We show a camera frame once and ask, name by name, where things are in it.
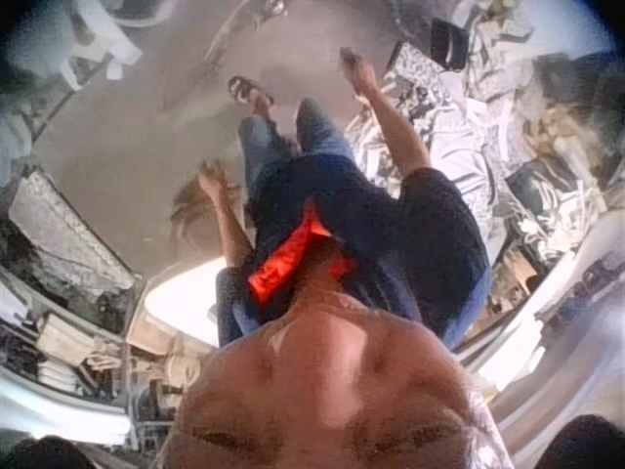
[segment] hand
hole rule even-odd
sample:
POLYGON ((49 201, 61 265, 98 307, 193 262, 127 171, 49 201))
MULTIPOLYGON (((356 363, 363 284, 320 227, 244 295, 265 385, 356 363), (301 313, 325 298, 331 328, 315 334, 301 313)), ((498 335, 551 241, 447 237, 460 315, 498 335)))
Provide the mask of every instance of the hand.
POLYGON ((344 54, 343 73, 358 95, 369 98, 379 90, 373 65, 363 56, 351 52, 344 54))
POLYGON ((215 205, 224 198, 228 198, 228 184, 226 183, 224 170, 219 162, 215 162, 210 166, 206 162, 202 163, 197 175, 197 182, 215 205))

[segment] blue jeans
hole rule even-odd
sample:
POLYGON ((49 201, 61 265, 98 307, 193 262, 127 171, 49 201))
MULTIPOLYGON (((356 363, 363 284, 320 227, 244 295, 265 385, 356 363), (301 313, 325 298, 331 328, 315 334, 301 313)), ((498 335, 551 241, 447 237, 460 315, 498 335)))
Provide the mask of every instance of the blue jeans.
MULTIPOLYGON (((354 159, 343 133, 315 101, 302 101, 297 112, 296 127, 297 140, 304 156, 333 154, 354 159)), ((275 122, 260 115, 243 119, 238 135, 245 156, 245 183, 251 193, 261 173, 266 172, 264 170, 289 161, 291 156, 284 139, 277 133, 275 122)))

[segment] sandal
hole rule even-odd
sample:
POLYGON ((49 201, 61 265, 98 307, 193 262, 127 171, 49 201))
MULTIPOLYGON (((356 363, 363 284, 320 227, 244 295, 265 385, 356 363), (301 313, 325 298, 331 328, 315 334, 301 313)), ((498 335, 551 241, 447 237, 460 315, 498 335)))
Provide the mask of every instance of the sandal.
POLYGON ((250 102, 250 93, 252 90, 257 90, 263 93, 270 100, 273 105, 273 96, 267 93, 261 85, 255 81, 245 78, 240 75, 236 75, 228 82, 228 92, 230 95, 240 103, 248 104, 250 102))

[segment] gray floor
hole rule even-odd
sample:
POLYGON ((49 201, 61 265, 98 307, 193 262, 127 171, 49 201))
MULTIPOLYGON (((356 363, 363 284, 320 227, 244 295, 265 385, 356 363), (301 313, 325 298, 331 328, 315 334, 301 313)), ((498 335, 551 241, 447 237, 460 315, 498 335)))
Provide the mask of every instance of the gray floor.
MULTIPOLYGON (((384 0, 293 0, 287 17, 259 28, 240 24, 226 34, 219 66, 206 63, 212 41, 220 31, 224 39, 222 26, 239 1, 188 0, 167 22, 132 31, 144 51, 140 61, 125 68, 119 82, 97 75, 36 143, 35 151, 70 203, 146 277, 197 254, 174 249, 169 217, 174 195, 199 161, 223 159, 229 178, 240 182, 236 128, 246 109, 226 93, 232 74, 257 79, 274 93, 275 116, 285 132, 292 130, 304 96, 318 99, 345 125, 358 106, 339 72, 339 47, 356 47, 382 71, 402 37, 384 0)), ((410 15, 419 19, 406 23, 415 28, 413 42, 427 45, 432 11, 442 11, 430 5, 436 2, 408 3, 410 15)), ((218 256, 214 222, 204 221, 198 229, 201 254, 218 256)))

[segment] man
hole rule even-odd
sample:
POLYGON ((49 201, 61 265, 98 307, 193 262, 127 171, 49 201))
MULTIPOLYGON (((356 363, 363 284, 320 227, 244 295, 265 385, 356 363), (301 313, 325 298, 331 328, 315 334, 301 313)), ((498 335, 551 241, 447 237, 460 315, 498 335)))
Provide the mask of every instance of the man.
POLYGON ((252 108, 239 136, 256 247, 229 207, 223 173, 203 171, 229 265, 218 278, 222 348, 179 409, 167 467, 510 465, 447 350, 488 294, 478 227, 372 65, 354 57, 345 73, 380 122, 401 197, 363 178, 310 100, 297 115, 303 156, 291 157, 272 98, 233 78, 230 91, 252 108))

